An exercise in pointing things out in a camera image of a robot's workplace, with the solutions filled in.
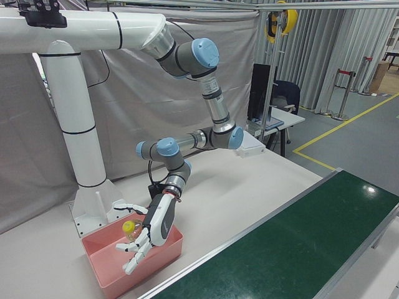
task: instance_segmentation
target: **white robotic finger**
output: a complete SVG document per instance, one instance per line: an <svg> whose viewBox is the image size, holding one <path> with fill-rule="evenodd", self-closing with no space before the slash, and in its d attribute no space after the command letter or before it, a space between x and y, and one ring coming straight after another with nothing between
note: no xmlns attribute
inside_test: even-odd
<svg viewBox="0 0 399 299"><path fill-rule="evenodd" d="M113 206L113 208L118 211L133 210L139 215L146 215L148 212L148 209L146 209L145 207L142 207L142 206L138 206L136 204L115 204Z"/></svg>
<svg viewBox="0 0 399 299"><path fill-rule="evenodd" d="M129 261L129 263L126 263L125 265L122 266L122 268L124 269L124 271L127 275L132 274L132 272L136 269L138 263L140 263L145 258L148 251L150 251L151 248L152 248L152 245L148 240L147 243L145 243L143 246L141 246L139 248L138 252Z"/></svg>
<svg viewBox="0 0 399 299"><path fill-rule="evenodd" d="M139 249L146 243L150 241L148 237L148 229L145 227L141 234L137 237L136 241L131 243L118 243L115 248L120 251L133 251L138 252Z"/></svg>
<svg viewBox="0 0 399 299"><path fill-rule="evenodd" d="M134 251L136 252L138 250L138 246L134 243L118 243L115 248L119 251Z"/></svg>

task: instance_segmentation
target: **white box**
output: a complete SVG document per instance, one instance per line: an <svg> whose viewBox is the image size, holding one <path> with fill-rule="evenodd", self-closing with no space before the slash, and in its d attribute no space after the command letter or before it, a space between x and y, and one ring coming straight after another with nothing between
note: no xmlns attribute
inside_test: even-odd
<svg viewBox="0 0 399 299"><path fill-rule="evenodd" d="M243 143L234 151L238 156L247 158L250 156L255 156L256 154L263 154L265 150L266 146L263 143L261 143L247 131L244 131Z"/></svg>

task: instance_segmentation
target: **stanchion post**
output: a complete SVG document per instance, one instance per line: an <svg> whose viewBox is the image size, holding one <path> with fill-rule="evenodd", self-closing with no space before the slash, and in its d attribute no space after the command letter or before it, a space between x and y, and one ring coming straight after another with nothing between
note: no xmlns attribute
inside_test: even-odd
<svg viewBox="0 0 399 299"><path fill-rule="evenodd" d="M356 73L355 72L346 72L346 71L343 71L343 70L341 70L340 73L345 74L345 75L349 75L349 80L348 80L347 88L345 89L344 99L342 100L341 108L340 108L338 113L332 114L331 118L333 118L334 120L345 121L345 120L348 120L349 117L347 115L344 115L344 109L345 109L345 105L347 103L348 94L349 94L349 91L350 91L350 86L352 84L353 78L356 76Z"/></svg>
<svg viewBox="0 0 399 299"><path fill-rule="evenodd" d="M337 83L337 80L338 80L339 71L340 71L340 69L337 69L337 73L335 73L334 84L332 85L332 88L331 88L331 92L330 92L330 95L329 95L329 100L327 101L327 106L325 107L325 112L320 112L319 113L321 115L331 116L333 114L333 112L331 110L329 110L329 105L330 105L330 102L331 102L332 94L334 92L335 84Z"/></svg>
<svg viewBox="0 0 399 299"><path fill-rule="evenodd" d="M373 60L373 57L363 56L362 64L360 65L359 70L357 72L357 76L356 76L355 81L353 83L353 87L350 90L351 92L358 92L359 91L358 84L364 78L364 75L366 73L365 70L367 70L366 65L369 64L372 60Z"/></svg>

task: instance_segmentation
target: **plastic bottle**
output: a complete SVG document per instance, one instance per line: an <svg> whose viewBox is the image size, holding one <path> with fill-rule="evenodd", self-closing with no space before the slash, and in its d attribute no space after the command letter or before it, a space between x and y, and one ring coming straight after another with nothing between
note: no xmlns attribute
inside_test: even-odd
<svg viewBox="0 0 399 299"><path fill-rule="evenodd" d="M122 230L130 242L136 241L137 237L143 230L142 225L143 222L138 219L132 219L123 223Z"/></svg>

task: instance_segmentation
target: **gray curtain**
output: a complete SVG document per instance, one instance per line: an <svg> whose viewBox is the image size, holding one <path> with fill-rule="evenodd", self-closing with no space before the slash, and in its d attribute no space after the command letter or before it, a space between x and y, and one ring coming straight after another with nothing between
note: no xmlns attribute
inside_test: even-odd
<svg viewBox="0 0 399 299"><path fill-rule="evenodd" d="M0 55L0 68L2 233L72 199L77 185L32 55Z"/></svg>
<svg viewBox="0 0 399 299"><path fill-rule="evenodd" d="M62 5L70 9L85 8L82 1L63 1ZM256 12L182 12L127 7L115 11L165 13L193 36L213 39L221 54L216 76L226 103L237 123L245 124L257 31ZM177 26L169 26L178 42L190 40ZM140 51L108 50L104 54L110 76L89 92L108 178L122 178L146 170L147 163L135 155L139 141L176 136L211 125L196 82L172 78ZM55 204L73 199L77 185L32 56L3 55L0 59L2 233ZM99 51L83 53L82 63L88 85L106 78L108 69Z"/></svg>
<svg viewBox="0 0 399 299"><path fill-rule="evenodd" d="M247 1L272 3L273 1ZM283 37L277 79L298 84L300 104L319 112L332 93L337 68L357 71L363 56L374 59L360 82L360 91L368 91L383 46L397 9L348 9L299 11L296 27ZM267 12L261 14L257 37L256 62L268 64L273 46L264 36ZM346 86L347 77L339 85Z"/></svg>
<svg viewBox="0 0 399 299"><path fill-rule="evenodd" d="M357 9L345 12L323 82L320 99L315 107L316 113L326 109L334 89L334 77L337 69L357 72L364 56L373 57L373 60L363 73L358 89L359 92L368 92L397 14L397 9ZM339 75L338 86L346 87L347 82L348 76Z"/></svg>
<svg viewBox="0 0 399 299"><path fill-rule="evenodd" d="M276 78L298 84L301 90L300 104L310 108L319 99L344 10L301 10L298 13L295 28L283 37L281 50L284 53L279 55ZM256 62L260 64L269 64L272 51L276 50L264 35L267 15L268 12L263 12L259 21Z"/></svg>

